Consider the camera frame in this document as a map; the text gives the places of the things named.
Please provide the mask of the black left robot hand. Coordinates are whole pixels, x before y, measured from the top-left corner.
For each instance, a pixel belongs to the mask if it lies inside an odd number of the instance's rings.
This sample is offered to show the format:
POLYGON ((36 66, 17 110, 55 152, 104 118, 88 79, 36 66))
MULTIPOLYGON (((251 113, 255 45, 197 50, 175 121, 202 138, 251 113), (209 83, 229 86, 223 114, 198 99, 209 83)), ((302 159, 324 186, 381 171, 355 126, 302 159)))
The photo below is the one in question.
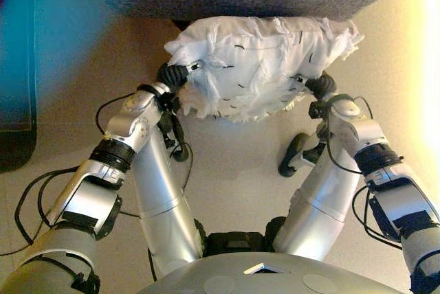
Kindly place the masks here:
POLYGON ((171 93, 176 93, 193 72, 204 67, 204 61, 197 60, 189 65, 168 65, 164 63, 157 72, 157 81, 165 84, 171 93))

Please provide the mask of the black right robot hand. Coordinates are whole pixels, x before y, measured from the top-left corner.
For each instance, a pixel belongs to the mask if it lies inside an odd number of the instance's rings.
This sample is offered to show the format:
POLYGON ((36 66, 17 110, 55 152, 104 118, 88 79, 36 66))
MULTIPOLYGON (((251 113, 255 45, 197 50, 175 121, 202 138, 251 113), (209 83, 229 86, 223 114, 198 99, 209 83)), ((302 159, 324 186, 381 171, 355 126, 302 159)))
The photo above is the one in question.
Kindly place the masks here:
POLYGON ((296 82, 303 84, 317 101, 322 101, 329 94, 337 91, 335 80, 326 71, 323 71, 319 78, 306 79, 306 77, 300 74, 296 74, 292 78, 296 82))

